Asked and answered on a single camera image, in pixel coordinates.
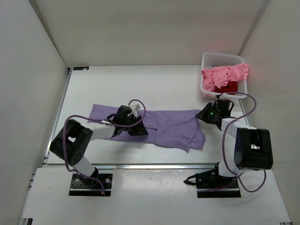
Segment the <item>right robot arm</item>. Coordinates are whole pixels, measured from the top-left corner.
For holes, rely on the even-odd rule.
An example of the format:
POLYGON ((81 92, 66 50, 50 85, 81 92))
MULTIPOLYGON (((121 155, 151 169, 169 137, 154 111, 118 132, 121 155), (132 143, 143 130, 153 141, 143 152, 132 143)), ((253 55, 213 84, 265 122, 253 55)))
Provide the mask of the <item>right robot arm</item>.
POLYGON ((196 118, 207 124, 215 125, 223 131, 221 148, 222 162, 217 165, 217 172, 210 177, 212 185, 222 187, 227 177, 244 172, 269 170, 273 166, 273 154, 270 132, 267 129, 255 128, 231 116, 234 102, 228 99, 217 99, 208 103, 196 118), (235 139, 234 150, 226 156, 225 136, 235 139))

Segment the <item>purple t shirt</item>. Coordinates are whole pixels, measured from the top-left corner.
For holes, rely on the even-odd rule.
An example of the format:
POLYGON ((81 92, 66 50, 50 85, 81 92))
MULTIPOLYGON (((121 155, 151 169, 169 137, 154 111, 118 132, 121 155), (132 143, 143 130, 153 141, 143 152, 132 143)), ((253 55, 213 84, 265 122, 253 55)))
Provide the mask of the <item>purple t shirt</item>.
POLYGON ((177 148, 188 152, 201 150, 206 136, 201 131, 198 119, 199 110, 150 111, 142 120, 148 136, 130 136, 128 132, 107 138, 110 141, 148 143, 159 147, 177 148))

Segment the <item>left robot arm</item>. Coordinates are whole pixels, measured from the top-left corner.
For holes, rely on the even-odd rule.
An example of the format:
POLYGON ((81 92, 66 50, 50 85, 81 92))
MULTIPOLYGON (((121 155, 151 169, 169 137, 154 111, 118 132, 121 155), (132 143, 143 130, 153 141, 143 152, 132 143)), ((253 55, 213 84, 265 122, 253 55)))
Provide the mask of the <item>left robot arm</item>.
POLYGON ((61 131, 50 144, 50 152, 62 159, 69 172, 76 172, 82 182, 92 188, 98 183, 98 170, 84 156, 89 143, 96 139, 114 138, 122 132, 130 136, 147 136, 143 125, 146 110, 138 114, 139 105, 122 105, 107 118, 88 119, 79 115, 69 116, 61 131))

